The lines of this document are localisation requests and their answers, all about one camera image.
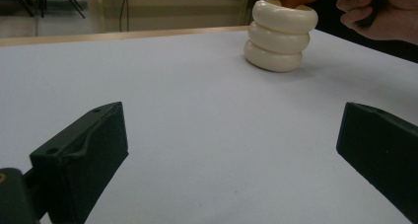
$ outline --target white ring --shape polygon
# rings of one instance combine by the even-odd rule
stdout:
[[[297,69],[302,62],[302,54],[281,54],[264,50],[248,40],[244,47],[245,58],[263,69],[286,73]]]
[[[285,34],[305,34],[317,24],[315,10],[305,5],[296,9],[285,8],[278,0],[257,1],[252,15],[263,27]]]
[[[290,35],[271,31],[256,22],[248,27],[248,36],[253,44],[283,54],[296,54],[302,52],[310,43],[310,35]]]

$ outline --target finger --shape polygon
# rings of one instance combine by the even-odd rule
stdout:
[[[349,12],[354,9],[364,8],[372,3],[372,0],[338,0],[337,8]]]
[[[341,16],[341,23],[349,29],[358,30],[357,22],[364,20],[373,13],[373,8],[370,6],[351,10]]]

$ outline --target floor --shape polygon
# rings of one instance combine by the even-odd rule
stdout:
[[[30,17],[18,1],[1,0],[0,38],[93,34],[87,0],[77,1],[84,9],[85,19],[68,0],[47,0],[44,18],[40,17],[40,10],[35,7],[31,7],[35,16]]]

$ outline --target white table surface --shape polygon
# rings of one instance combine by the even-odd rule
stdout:
[[[1,47],[0,167],[122,101],[130,155],[87,223],[409,223],[335,145],[346,102],[417,124],[418,65],[311,36],[287,74],[246,32]]]

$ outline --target stacked white rings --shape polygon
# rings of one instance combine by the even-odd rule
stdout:
[[[304,5],[296,9],[278,0],[260,0],[252,9],[254,22],[248,27],[245,58],[275,72],[290,72],[302,63],[302,51],[310,43],[309,32],[317,24],[317,13]]]

